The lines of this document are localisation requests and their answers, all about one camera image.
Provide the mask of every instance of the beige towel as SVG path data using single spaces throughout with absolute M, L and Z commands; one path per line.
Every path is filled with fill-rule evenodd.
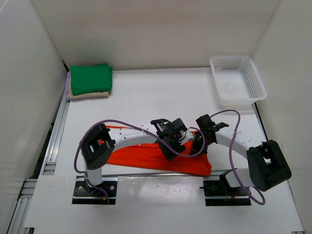
M 69 78 L 69 85 L 68 85 L 68 97 L 70 99 L 77 99 L 77 98 L 90 98 L 90 97 L 108 97 L 108 92 L 95 92 L 89 94 L 81 94 L 74 96 L 71 86 L 71 77 Z

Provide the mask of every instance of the white wall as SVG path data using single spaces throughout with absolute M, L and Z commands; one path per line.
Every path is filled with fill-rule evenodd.
M 31 0 L 67 65 L 207 67 L 251 55 L 280 0 Z
M 268 137 L 282 147 L 290 185 L 307 233 L 312 233 L 312 1 L 282 0 L 253 59 L 268 98 L 259 110 Z
M 30 1 L 1 3 L 0 233 L 5 233 L 22 182 L 36 165 L 66 71 Z
M 0 0 L 0 8 L 3 6 L 6 0 Z

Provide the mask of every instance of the black mounting plate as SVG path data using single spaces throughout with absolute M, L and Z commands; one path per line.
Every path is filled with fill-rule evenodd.
M 117 181 L 103 181 L 97 187 L 101 187 L 107 192 L 109 197 L 109 205 L 116 204 Z M 84 180 L 78 180 L 75 183 L 72 204 L 101 204 L 108 205 L 104 193 L 96 189 L 89 190 Z
M 241 187 L 234 188 L 233 194 L 235 192 L 237 192 L 237 194 L 234 199 L 229 200 L 221 197 L 226 195 L 218 194 L 209 190 L 209 188 L 215 188 L 217 184 L 218 180 L 204 181 L 206 206 L 251 206 L 250 199 L 246 197 L 247 195 Z

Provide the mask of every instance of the folded cloth stack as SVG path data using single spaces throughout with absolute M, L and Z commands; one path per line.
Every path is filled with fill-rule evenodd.
M 66 100 L 91 97 L 107 97 L 112 89 L 112 67 L 108 64 L 95 66 L 71 66 L 67 74 Z

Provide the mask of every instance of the white table surface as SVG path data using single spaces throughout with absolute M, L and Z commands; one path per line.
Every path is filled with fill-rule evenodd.
M 302 231 L 287 182 L 265 192 L 265 206 L 252 202 L 248 207 L 205 207 L 203 191 L 194 189 L 202 186 L 200 177 L 181 177 L 176 181 L 164 177 L 158 181 L 120 176 L 116 205 L 71 204 L 77 175 L 73 168 L 75 151 L 83 134 L 95 122 L 112 118 L 140 125 L 152 119 L 180 117 L 186 126 L 196 126 L 199 116 L 220 110 L 210 68 L 114 72 L 109 98 L 71 101 L 55 175 L 39 177 L 25 226 L 35 227 L 35 233 L 290 234 Z M 252 107 L 241 114 L 238 130 L 264 140 Z M 226 113 L 213 120 L 234 127 L 237 116 Z M 213 170 L 230 168 L 226 147 L 210 145 L 208 159 Z M 237 154 L 234 163 L 238 168 L 247 167 L 247 161 Z M 78 168 L 84 168 L 81 155 Z M 150 172 L 159 171 L 105 165 L 102 173 Z M 185 199 L 176 201 L 175 196 Z

